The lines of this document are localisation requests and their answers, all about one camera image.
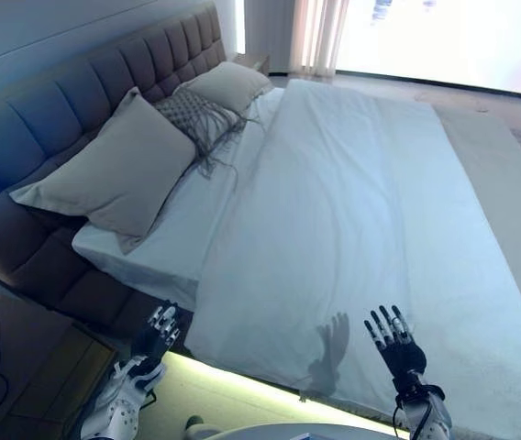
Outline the robot right hand black glove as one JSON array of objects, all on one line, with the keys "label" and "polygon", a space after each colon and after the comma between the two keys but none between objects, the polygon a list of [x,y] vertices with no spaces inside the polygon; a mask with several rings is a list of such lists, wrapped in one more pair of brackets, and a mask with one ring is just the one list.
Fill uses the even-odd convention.
[{"label": "robot right hand black glove", "polygon": [[394,379],[411,373],[424,374],[426,355],[396,305],[390,309],[380,305],[377,310],[371,310],[371,318],[365,320],[364,325]]}]

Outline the robot left hand black glove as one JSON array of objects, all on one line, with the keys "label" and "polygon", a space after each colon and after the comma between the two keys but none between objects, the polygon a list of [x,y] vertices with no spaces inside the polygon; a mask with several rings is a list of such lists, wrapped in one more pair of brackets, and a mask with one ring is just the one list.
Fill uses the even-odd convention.
[{"label": "robot left hand black glove", "polygon": [[181,333],[176,304],[161,305],[151,314],[131,344],[131,356],[139,357],[141,369],[154,369]]}]

